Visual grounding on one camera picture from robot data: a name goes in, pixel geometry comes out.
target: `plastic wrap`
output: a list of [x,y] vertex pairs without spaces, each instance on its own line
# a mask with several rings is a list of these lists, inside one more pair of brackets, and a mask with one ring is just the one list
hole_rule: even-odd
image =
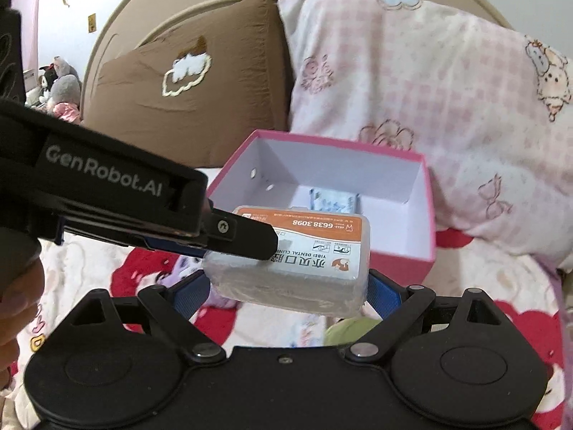
[[334,317],[358,314],[370,257],[364,216],[264,207],[236,213],[273,225],[279,249],[269,261],[207,253],[202,268],[223,296]]

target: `wall outlet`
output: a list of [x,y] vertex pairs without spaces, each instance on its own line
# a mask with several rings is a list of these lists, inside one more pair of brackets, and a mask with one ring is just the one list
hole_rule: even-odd
[[96,14],[90,14],[88,16],[88,33],[95,32],[96,29]]

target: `stuffed animal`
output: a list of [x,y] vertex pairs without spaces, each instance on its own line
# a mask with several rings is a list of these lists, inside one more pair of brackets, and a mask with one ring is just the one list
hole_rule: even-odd
[[56,74],[53,64],[50,64],[49,66],[41,66],[39,69],[43,70],[44,74],[38,78],[41,87],[41,93],[38,100],[40,103],[45,104],[50,98],[50,90],[52,89],[54,81],[58,79],[58,75]]
[[40,103],[40,97],[42,96],[43,88],[41,85],[34,87],[32,90],[26,92],[26,105],[33,106]]
[[68,123],[79,124],[80,83],[73,74],[58,78],[52,86],[47,111]]
[[81,80],[80,80],[80,76],[77,75],[77,71],[75,70],[75,68],[73,66],[70,66],[68,64],[67,61],[65,61],[64,58],[62,57],[54,57],[54,70],[56,71],[56,74],[58,75],[58,77],[64,77],[67,76],[68,74],[73,74],[79,85],[80,85],[80,89],[81,89]]

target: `pink box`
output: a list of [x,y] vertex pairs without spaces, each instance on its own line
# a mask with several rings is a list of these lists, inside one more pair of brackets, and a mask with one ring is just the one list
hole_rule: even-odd
[[370,221],[370,267],[408,286],[422,283],[435,260],[434,207],[419,153],[325,137],[256,130],[237,149],[207,194],[215,207],[288,209],[310,205],[310,189],[359,194]]

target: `human hand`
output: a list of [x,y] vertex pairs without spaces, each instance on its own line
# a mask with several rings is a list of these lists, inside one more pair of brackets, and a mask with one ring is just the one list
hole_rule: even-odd
[[0,389],[8,386],[8,367],[18,359],[16,335],[36,316],[44,293],[44,267],[36,260],[8,286],[0,301]]

